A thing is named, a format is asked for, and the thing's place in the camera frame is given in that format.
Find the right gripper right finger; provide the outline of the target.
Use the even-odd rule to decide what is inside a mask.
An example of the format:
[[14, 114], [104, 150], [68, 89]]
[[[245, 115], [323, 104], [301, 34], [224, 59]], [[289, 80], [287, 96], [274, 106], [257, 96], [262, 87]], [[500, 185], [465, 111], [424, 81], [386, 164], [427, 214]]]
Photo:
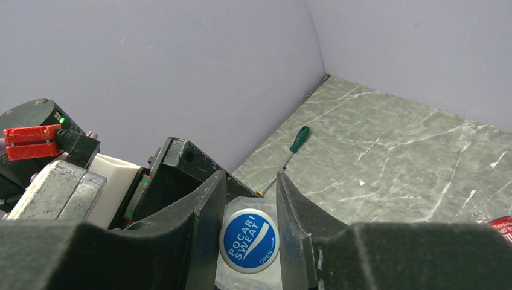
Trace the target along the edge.
[[347, 225], [277, 174], [284, 289], [510, 289], [511, 244], [487, 225]]

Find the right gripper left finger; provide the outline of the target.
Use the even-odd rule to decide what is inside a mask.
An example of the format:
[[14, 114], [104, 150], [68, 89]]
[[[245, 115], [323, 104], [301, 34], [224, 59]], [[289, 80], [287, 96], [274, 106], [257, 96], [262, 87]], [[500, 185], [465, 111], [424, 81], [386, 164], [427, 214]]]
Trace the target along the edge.
[[226, 172], [124, 230], [1, 222], [2, 289], [213, 289]]

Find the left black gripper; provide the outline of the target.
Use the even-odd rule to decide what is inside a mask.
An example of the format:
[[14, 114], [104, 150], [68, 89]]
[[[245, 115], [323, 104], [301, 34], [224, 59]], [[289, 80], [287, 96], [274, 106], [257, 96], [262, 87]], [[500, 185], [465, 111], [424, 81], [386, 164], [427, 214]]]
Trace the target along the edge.
[[223, 169], [193, 142], [174, 137], [165, 141], [148, 159], [148, 164], [148, 167], [136, 171], [108, 229], [125, 229], [130, 224], [124, 214], [137, 193], [140, 197], [132, 210], [134, 221], [146, 218], [190, 194], [213, 173]]

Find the blue label water bottle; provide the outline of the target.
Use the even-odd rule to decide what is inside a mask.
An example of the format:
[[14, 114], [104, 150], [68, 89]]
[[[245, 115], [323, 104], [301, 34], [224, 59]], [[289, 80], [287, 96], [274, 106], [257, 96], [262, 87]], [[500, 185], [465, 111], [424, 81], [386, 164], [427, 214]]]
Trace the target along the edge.
[[282, 289], [276, 203], [235, 198], [219, 236], [218, 289]]

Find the blue white bottle cap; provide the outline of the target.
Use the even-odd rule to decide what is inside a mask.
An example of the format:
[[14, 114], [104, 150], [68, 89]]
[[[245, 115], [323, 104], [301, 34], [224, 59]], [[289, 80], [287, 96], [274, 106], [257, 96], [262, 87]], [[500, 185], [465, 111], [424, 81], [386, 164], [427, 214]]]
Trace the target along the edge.
[[261, 210], [236, 211], [220, 230], [220, 255], [231, 269], [241, 274], [264, 271], [273, 264], [279, 250], [277, 224]]

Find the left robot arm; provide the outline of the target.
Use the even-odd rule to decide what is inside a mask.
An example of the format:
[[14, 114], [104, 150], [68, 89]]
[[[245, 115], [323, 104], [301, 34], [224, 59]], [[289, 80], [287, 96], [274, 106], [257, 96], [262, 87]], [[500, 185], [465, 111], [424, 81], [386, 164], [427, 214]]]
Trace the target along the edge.
[[220, 169], [193, 142], [176, 137], [145, 166], [102, 154], [98, 136], [56, 102], [28, 101], [1, 115], [1, 233], [79, 221], [124, 229]]

